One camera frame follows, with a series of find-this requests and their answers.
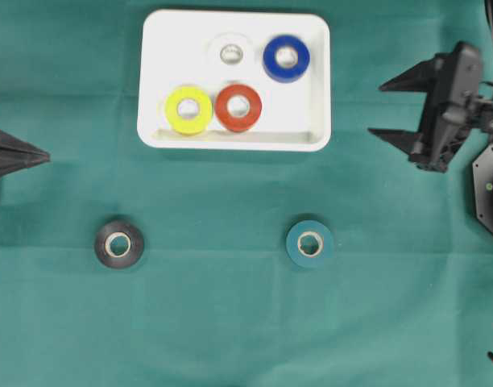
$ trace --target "plastic tray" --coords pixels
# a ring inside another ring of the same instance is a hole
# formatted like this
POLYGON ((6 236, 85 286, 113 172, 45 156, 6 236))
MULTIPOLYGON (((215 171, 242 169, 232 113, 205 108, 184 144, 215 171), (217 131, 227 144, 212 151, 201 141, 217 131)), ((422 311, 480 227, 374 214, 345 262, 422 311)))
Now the plastic tray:
POLYGON ((316 15, 158 10, 144 23, 137 128, 151 147, 317 151, 331 136, 330 90, 329 27, 316 15), (265 46, 285 34, 300 38, 311 56, 304 76, 286 84, 263 67, 265 46), (231 37, 244 52, 239 64, 220 58, 231 37), (250 130, 228 131, 215 115, 199 135, 171 129, 164 101, 176 87, 198 86, 214 102, 231 83, 249 85, 261 97, 263 111, 250 130))

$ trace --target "green fabric surface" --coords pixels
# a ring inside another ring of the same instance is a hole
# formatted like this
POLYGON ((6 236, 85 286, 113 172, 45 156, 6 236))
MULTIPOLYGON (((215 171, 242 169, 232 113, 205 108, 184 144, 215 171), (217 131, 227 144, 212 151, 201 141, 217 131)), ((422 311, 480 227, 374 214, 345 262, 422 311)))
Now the green fabric surface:
POLYGON ((470 170, 487 138, 441 175, 367 132, 416 129, 424 96, 377 87, 458 40, 493 81, 479 0, 0 0, 0 128, 52 154, 0 179, 0 387, 493 386, 493 236, 470 170), (165 6, 322 16, 329 145, 143 144, 142 25, 165 6), (93 252, 114 218, 146 244, 120 272, 93 252), (336 241, 314 271, 284 248, 304 218, 336 241))

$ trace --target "electrical tape roll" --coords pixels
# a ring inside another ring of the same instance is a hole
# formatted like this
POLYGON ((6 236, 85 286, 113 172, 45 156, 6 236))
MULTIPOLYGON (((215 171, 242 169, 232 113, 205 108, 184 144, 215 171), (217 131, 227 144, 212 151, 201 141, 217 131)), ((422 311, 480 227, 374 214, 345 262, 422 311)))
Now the electrical tape roll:
POLYGON ((280 35, 271 40, 264 49, 263 65, 266 73, 272 79, 289 83, 302 77, 310 62, 309 50, 302 42, 293 35, 280 35), (296 53, 296 63, 291 67, 284 67, 277 62, 277 52, 281 48, 291 48, 296 53))
POLYGON ((291 228, 286 238, 286 250, 295 264, 303 268, 318 268, 333 255, 334 239, 330 230, 315 220, 305 220, 291 228), (317 250, 308 253, 302 243, 305 237, 317 241, 317 250))
POLYGON ((143 249, 144 239, 141 231, 122 220, 107 223, 96 234, 94 241, 97 258, 109 268, 129 268, 141 258, 143 249), (127 239, 127 249, 121 255, 115 254, 110 248, 113 236, 123 236, 127 239))
POLYGON ((259 119, 262 109, 261 97, 254 89, 247 85, 227 86, 216 97, 216 116, 223 126, 230 131, 242 132, 250 129, 259 119), (229 100, 235 96, 244 97, 250 106, 246 115, 242 117, 234 117, 229 112, 229 100))
POLYGON ((197 135, 203 132, 213 117, 213 103, 205 91, 194 86, 181 86, 170 94, 164 105, 166 119, 172 129, 182 135, 197 135), (193 100, 198 105, 194 118, 181 117, 178 107, 184 100, 193 100))

